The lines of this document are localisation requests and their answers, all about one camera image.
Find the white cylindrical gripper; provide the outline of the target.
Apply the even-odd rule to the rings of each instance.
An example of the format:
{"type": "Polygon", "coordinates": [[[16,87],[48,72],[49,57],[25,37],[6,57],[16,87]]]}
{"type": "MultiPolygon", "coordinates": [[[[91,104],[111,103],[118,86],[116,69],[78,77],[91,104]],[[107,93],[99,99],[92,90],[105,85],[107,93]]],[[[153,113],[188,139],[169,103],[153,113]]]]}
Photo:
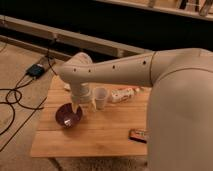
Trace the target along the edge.
{"type": "MultiPolygon", "coordinates": [[[[88,83],[72,84],[71,88],[71,99],[72,99],[72,110],[73,113],[77,113],[80,104],[89,103],[92,99],[91,89],[88,83]]],[[[92,110],[96,111],[95,101],[91,102],[92,110]]]]}

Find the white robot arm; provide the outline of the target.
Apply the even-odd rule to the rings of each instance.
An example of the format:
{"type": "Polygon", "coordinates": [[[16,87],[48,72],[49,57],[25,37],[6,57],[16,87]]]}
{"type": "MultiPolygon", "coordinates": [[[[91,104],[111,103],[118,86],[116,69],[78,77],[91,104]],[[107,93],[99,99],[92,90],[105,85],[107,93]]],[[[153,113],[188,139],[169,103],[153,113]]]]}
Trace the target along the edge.
{"type": "Polygon", "coordinates": [[[77,104],[89,100],[91,83],[149,87],[149,171],[213,171],[213,52],[174,49],[100,63],[80,52],[59,76],[77,104]]]}

